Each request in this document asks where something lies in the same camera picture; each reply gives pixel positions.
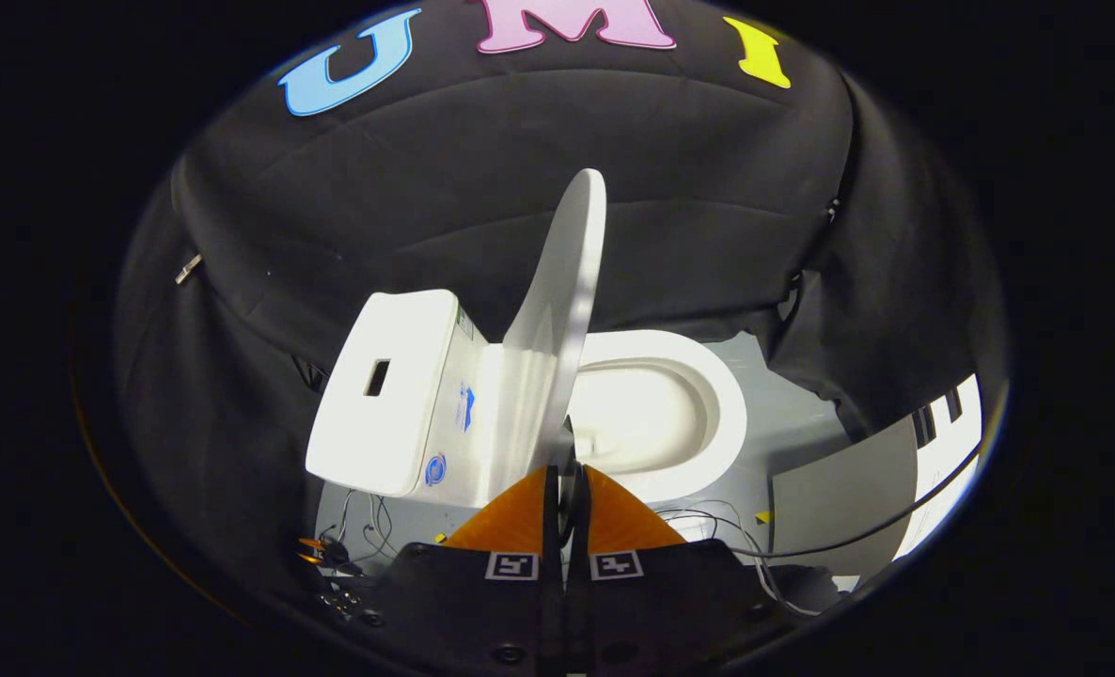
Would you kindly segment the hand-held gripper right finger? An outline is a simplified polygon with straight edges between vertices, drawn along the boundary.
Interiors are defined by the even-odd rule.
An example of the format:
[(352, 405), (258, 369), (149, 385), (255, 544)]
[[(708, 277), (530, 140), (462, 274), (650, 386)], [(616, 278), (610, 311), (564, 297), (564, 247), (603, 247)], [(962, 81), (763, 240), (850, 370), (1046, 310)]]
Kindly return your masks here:
[(718, 539), (691, 541), (584, 465), (568, 629), (590, 676), (727, 676), (793, 634), (793, 618)]

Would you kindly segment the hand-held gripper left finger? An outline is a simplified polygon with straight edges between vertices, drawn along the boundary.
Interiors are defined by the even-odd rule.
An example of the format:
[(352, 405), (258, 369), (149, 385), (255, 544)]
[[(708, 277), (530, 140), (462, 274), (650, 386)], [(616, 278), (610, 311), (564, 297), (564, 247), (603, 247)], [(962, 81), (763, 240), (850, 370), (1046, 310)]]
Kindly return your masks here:
[(410, 543), (369, 594), (369, 646), (410, 676), (543, 676), (560, 651), (558, 471)]

